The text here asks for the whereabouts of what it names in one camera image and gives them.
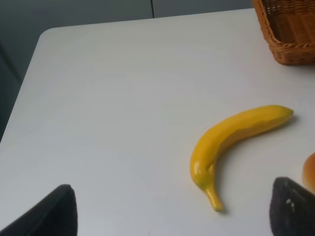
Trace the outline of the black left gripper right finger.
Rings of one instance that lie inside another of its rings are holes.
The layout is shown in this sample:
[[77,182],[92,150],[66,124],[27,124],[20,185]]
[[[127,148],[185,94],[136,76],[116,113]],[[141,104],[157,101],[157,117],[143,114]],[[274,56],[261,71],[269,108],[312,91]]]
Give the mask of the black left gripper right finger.
[[270,202],[270,226],[275,236],[313,236],[315,195],[288,177],[277,177]]

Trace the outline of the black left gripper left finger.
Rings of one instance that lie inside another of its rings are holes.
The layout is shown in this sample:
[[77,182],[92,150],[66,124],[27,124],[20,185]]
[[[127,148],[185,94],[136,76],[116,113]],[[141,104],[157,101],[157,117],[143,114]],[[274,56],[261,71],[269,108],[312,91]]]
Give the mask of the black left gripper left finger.
[[74,189],[62,184],[0,231],[2,236],[77,236],[78,212]]

